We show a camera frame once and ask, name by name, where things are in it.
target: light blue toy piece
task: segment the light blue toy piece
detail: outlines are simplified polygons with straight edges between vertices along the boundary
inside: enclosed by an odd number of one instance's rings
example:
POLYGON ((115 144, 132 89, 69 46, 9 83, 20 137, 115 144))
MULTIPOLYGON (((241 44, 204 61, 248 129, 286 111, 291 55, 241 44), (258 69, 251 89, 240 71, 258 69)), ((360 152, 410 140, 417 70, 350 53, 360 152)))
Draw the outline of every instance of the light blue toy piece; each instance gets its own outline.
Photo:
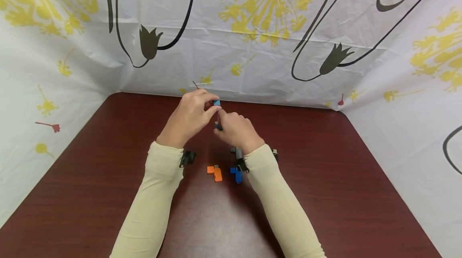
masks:
POLYGON ((231 174, 236 175, 235 176, 236 177, 236 183, 241 184, 241 182, 242 182, 242 172, 238 171, 235 167, 231 167, 230 172, 231 172, 231 174))

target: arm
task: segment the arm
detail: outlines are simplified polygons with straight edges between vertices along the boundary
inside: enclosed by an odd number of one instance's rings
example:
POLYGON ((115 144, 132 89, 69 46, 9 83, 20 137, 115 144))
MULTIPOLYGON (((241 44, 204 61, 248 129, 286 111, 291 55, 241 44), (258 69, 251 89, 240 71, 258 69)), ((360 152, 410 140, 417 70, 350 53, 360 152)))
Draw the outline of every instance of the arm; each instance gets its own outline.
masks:
POLYGON ((282 177, 270 147, 265 144, 244 160, 250 170, 250 184, 286 258, 325 258, 313 226, 282 177))
POLYGON ((183 178, 179 168, 183 147, 221 107, 217 95, 204 89, 187 93, 172 113, 146 159, 143 182, 128 211, 110 258, 155 258, 165 231, 173 194, 183 178))
POLYGON ((182 149, 154 142, 143 182, 119 231, 110 258, 156 257, 165 231, 173 194, 183 178, 182 149))
POLYGON ((263 204, 274 236, 286 258, 325 258, 306 213, 282 177, 276 159, 249 119, 219 112, 222 131, 215 134, 240 148, 249 168, 249 181, 263 204))

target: beige sleeve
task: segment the beige sleeve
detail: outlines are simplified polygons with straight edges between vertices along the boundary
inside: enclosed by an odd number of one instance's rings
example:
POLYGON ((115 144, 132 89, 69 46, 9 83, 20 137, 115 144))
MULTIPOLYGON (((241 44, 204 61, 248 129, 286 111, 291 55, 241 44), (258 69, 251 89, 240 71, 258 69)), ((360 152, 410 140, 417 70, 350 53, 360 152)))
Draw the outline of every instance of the beige sleeve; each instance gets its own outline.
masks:
POLYGON ((143 182, 110 258, 157 257, 167 230, 173 194, 183 178, 183 170, 179 168, 182 155, 182 149, 152 143, 143 182))
POLYGON ((244 156, 250 184, 286 258, 325 258, 306 213, 282 177, 268 145, 244 156))

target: left hand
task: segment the left hand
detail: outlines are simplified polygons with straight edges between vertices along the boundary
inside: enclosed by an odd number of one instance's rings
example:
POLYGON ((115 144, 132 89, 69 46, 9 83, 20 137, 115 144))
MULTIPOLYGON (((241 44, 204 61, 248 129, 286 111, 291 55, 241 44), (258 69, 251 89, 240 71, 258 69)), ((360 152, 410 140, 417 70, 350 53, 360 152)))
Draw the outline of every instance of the left hand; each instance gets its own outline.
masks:
POLYGON ((178 107, 173 111, 167 124, 157 137, 157 143, 177 149, 207 125, 213 115, 221 110, 220 106, 211 106, 204 111, 210 101, 219 100, 217 95, 205 89, 198 89, 183 95, 178 107))

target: fabric backdrop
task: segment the fabric backdrop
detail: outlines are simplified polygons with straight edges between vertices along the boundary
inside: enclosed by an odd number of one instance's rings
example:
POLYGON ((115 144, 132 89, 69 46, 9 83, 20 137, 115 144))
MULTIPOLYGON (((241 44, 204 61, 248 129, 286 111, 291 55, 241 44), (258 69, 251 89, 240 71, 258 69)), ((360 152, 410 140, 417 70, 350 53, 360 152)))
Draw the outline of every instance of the fabric backdrop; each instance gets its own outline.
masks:
POLYGON ((194 81, 344 111, 462 256, 462 0, 0 0, 0 17, 0 226, 110 94, 194 81))

